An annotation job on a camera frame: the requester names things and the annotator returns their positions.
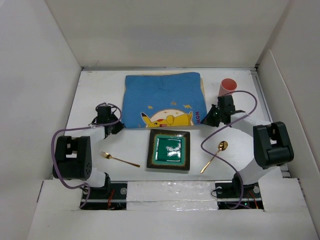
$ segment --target square plate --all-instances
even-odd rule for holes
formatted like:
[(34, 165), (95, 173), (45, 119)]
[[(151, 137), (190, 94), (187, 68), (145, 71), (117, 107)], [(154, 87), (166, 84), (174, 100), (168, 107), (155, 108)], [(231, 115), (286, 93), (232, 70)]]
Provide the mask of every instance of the square plate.
[(190, 132), (152, 129), (146, 167), (190, 170)]

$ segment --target yellow cartoon character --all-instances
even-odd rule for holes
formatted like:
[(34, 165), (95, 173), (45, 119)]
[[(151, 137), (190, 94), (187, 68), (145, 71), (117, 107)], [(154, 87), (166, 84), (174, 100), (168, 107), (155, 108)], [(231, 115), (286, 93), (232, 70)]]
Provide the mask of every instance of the yellow cartoon character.
[(152, 117), (148, 117), (141, 112), (141, 117), (146, 124), (146, 128), (171, 127), (171, 126), (192, 126), (192, 111), (184, 113), (176, 109), (166, 109), (157, 112)]

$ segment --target red cup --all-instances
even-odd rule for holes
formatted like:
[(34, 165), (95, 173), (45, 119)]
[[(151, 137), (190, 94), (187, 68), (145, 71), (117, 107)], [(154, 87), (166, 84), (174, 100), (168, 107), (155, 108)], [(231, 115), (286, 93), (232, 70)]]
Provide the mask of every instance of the red cup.
[(220, 84), (219, 97), (227, 93), (233, 92), (237, 89), (237, 83), (231, 78), (223, 79)]

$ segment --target gold fork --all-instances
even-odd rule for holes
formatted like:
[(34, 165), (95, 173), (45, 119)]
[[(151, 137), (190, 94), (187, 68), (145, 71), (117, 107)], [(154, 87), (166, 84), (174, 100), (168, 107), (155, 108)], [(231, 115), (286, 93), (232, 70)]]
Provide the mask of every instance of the gold fork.
[(139, 164), (135, 164), (135, 163), (132, 163), (132, 162), (128, 162), (128, 161), (124, 161), (124, 160), (121, 160), (119, 158), (116, 158), (116, 157), (113, 157), (111, 154), (107, 153), (107, 152), (100, 152), (100, 156), (101, 157), (104, 157), (105, 159), (115, 159), (115, 160), (118, 160), (120, 162), (123, 162), (123, 163), (126, 163), (126, 164), (130, 164), (132, 166), (135, 166), (137, 168), (140, 168), (140, 165)]

